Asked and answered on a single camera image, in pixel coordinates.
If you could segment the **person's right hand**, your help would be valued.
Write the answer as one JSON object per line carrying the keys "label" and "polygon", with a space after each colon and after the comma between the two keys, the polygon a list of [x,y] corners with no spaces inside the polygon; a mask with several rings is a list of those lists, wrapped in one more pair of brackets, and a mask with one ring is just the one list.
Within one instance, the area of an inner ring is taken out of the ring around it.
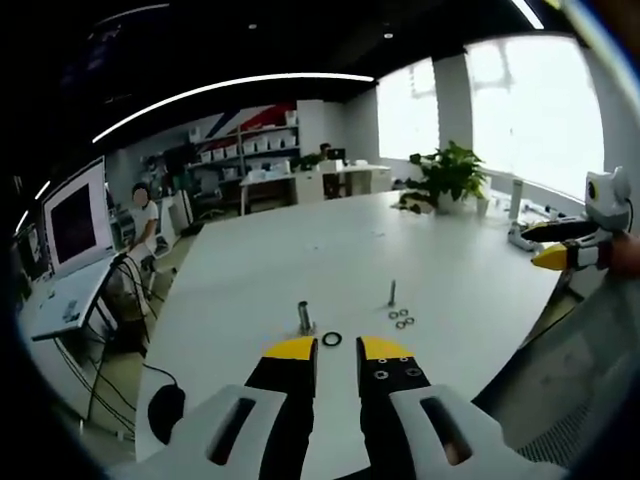
{"label": "person's right hand", "polygon": [[620,234],[612,241],[610,271],[636,278],[640,274],[640,239],[633,234]]}

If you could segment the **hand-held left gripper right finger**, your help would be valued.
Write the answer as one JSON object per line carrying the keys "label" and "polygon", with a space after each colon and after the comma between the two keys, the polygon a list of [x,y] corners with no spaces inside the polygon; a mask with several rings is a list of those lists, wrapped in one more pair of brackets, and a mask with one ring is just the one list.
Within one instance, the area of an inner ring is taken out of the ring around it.
{"label": "hand-held left gripper right finger", "polygon": [[562,479],[563,468],[508,447],[492,417],[430,383],[406,348],[356,341],[360,428],[373,479]]}

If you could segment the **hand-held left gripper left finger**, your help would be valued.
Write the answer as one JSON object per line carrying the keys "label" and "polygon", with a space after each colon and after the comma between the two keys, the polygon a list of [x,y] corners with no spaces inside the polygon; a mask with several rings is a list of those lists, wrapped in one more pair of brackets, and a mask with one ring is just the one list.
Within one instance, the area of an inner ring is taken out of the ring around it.
{"label": "hand-held left gripper left finger", "polygon": [[299,479],[313,429],[318,342],[270,348],[242,385],[227,385],[180,419],[169,444],[113,479]]}

